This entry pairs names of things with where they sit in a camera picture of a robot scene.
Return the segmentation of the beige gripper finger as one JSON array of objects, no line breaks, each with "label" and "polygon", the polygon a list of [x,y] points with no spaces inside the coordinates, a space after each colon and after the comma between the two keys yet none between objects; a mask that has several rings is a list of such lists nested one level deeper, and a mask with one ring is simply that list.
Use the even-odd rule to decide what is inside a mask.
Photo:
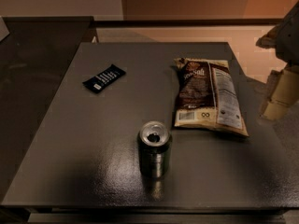
[{"label": "beige gripper finger", "polygon": [[261,117],[278,120],[299,100],[299,66],[287,64],[281,71],[278,85],[270,100],[265,96],[260,108]]},{"label": "beige gripper finger", "polygon": [[280,77],[281,77],[281,72],[276,70],[272,70],[270,75],[268,76],[267,83],[266,83],[266,97],[268,100],[271,99],[272,94],[278,85]]}]

